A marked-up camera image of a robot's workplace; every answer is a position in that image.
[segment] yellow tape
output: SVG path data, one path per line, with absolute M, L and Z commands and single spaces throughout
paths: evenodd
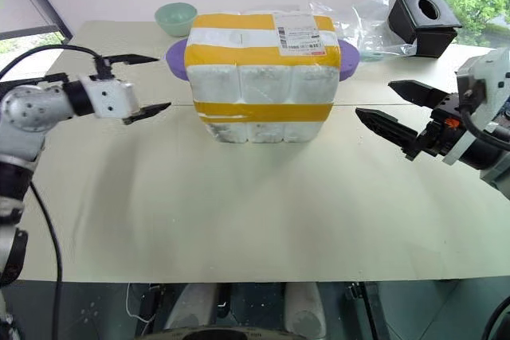
M 193 44 L 186 47 L 184 64 L 232 64 L 232 65 L 327 65 L 340 66 L 340 48 L 328 45 L 325 55 L 281 56 L 278 47 L 227 48 L 214 45 Z
M 204 123 L 322 122 L 333 104 L 219 104 L 194 102 Z
M 333 31 L 332 20 L 327 16 L 314 16 L 317 28 L 321 31 Z M 229 15 L 209 14 L 198 15 L 194 19 L 193 27 L 201 28 L 230 28 L 230 29 L 276 29 L 273 16 L 270 14 L 258 15 Z

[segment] black cable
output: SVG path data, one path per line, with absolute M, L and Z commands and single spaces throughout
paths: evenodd
M 57 234 L 55 233 L 55 228 L 53 227 L 53 223 L 51 218 L 49 217 L 48 210 L 46 208 L 45 203 L 42 201 L 41 195 L 37 191 L 33 182 L 30 182 L 30 189 L 32 190 L 35 199 L 37 199 L 37 203 L 39 207 L 41 207 L 42 213 L 45 216 L 46 224 L 48 225 L 49 235 L 51 236 L 51 241 L 53 242 L 53 249 L 55 250 L 55 258 L 57 259 L 57 283 L 55 284 L 55 295 L 53 297 L 53 317 L 51 322 L 51 339 L 58 340 L 58 322 L 60 318 L 60 310 L 61 310 L 61 295 L 62 295 L 62 255 L 61 255 L 61 246 L 58 244 Z
M 78 51 L 83 53 L 88 53 L 89 55 L 94 56 L 95 58 L 101 58 L 101 55 L 99 53 L 96 53 L 92 51 L 91 49 L 85 48 L 85 47 L 79 47 L 77 45 L 59 45 L 59 44 L 53 44 L 53 45 L 43 45 L 41 47 L 36 47 L 29 49 L 25 53 L 21 54 L 20 56 L 16 57 L 14 60 L 12 60 L 2 71 L 0 71 L 0 80 L 12 69 L 14 66 L 22 61 L 23 59 L 27 58 L 28 56 L 31 56 L 37 52 L 41 51 L 47 51 L 49 49 L 67 49 L 69 51 Z
M 497 319 L 501 316 L 504 310 L 510 307 L 510 296 L 503 300 L 499 306 L 496 307 L 490 318 L 488 318 L 487 324 L 485 324 L 484 333 L 481 335 L 481 340 L 488 340 Z
M 461 113 L 462 123 L 469 131 L 469 133 L 474 135 L 477 139 L 480 139 L 481 141 L 484 141 L 485 143 L 492 145 L 493 147 L 497 147 L 498 149 L 505 151 L 510 151 L 510 143 L 503 141 L 501 139 L 497 139 L 496 137 L 490 135 L 486 131 L 481 131 L 480 129 L 477 128 L 477 126 L 471 119 L 471 114 L 469 113 L 468 106 L 460 107 L 459 112 Z

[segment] black box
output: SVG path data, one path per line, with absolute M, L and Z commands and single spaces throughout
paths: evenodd
M 407 44 L 418 39 L 416 56 L 440 57 L 462 27 L 445 0 L 397 0 L 388 26 Z

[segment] table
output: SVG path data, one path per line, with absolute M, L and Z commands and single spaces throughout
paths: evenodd
M 150 22 L 91 21 L 72 43 L 101 54 L 162 57 L 174 39 Z M 387 86 L 416 79 L 453 92 L 453 71 L 486 49 L 451 45 L 439 60 L 365 64 L 340 84 L 310 143 L 215 142 L 189 85 L 165 62 L 122 66 L 144 104 L 171 100 L 125 127 L 86 116 L 48 135 L 35 182 L 61 241 L 64 280 L 239 282 L 452 279 L 510 274 L 510 202 L 463 164 L 404 159 L 357 119 L 380 105 L 415 130 L 430 111 Z M 92 73 L 79 53 L 51 72 Z M 53 250 L 33 196 L 23 279 L 54 279 Z

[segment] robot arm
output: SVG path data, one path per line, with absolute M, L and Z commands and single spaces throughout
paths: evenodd
M 170 103 L 140 108 L 130 83 L 111 71 L 116 62 L 141 64 L 156 61 L 139 55 L 96 58 L 97 74 L 70 82 L 65 73 L 38 79 L 0 83 L 0 287 L 19 276 L 25 257 L 27 232 L 17 229 L 24 196 L 45 136 L 59 122 L 94 114 L 118 118 L 125 124 L 156 115 Z M 41 82 L 56 83 L 47 88 Z
M 444 156 L 449 165 L 461 161 L 480 170 L 483 181 L 510 199 L 509 49 L 467 60 L 457 73 L 458 93 L 414 80 L 389 85 L 404 100 L 432 109 L 432 120 L 418 134 L 386 113 L 357 108 L 363 124 L 401 147 L 410 161 L 424 151 Z

